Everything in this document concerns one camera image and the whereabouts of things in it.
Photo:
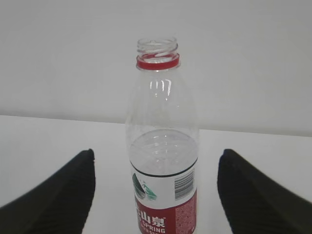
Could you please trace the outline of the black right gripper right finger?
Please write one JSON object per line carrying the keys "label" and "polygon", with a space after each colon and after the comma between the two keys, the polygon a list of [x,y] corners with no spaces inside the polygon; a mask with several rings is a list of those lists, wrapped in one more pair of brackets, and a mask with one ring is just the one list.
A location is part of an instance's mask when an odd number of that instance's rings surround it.
{"label": "black right gripper right finger", "polygon": [[284,188],[241,155],[219,159],[217,191],[234,234],[310,234],[312,204]]}

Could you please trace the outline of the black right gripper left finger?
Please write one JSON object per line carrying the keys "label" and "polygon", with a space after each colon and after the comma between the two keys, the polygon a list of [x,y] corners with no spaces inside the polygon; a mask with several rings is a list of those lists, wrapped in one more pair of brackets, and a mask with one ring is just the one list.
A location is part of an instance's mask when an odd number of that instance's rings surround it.
{"label": "black right gripper left finger", "polygon": [[37,187],[0,209],[2,234],[80,234],[96,189],[95,155],[81,151]]}

